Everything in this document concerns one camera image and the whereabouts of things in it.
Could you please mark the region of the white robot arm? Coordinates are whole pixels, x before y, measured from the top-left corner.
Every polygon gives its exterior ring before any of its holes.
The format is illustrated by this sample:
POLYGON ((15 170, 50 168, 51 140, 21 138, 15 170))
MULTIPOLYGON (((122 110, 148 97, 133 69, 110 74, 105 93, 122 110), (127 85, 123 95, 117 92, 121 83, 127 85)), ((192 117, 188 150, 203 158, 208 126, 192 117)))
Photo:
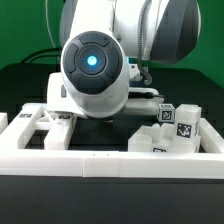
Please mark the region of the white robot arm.
POLYGON ((162 97, 147 86, 144 60, 173 64, 196 46, 197 0, 66 0, 60 71, 49 77, 47 108, 110 120, 123 111, 155 115, 162 97), (132 87, 142 80, 145 87, 132 87))

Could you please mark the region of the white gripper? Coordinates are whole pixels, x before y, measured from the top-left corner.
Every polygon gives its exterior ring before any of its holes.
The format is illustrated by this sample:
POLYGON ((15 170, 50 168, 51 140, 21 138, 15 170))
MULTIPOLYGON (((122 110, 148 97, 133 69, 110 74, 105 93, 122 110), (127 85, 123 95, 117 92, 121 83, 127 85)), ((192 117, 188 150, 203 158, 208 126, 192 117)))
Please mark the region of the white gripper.
POLYGON ((47 86, 47 109, 58 113, 73 113, 79 117, 116 117, 121 113, 156 115, 159 112, 159 105, 163 103, 163 99, 157 90, 137 87, 130 87, 129 90, 138 97, 129 97, 123 106, 110 107, 107 107, 110 98, 103 98, 101 101, 93 99, 88 103, 93 105, 93 111, 90 111, 88 107, 79 106, 71 97, 65 88, 62 74, 52 73, 47 86))

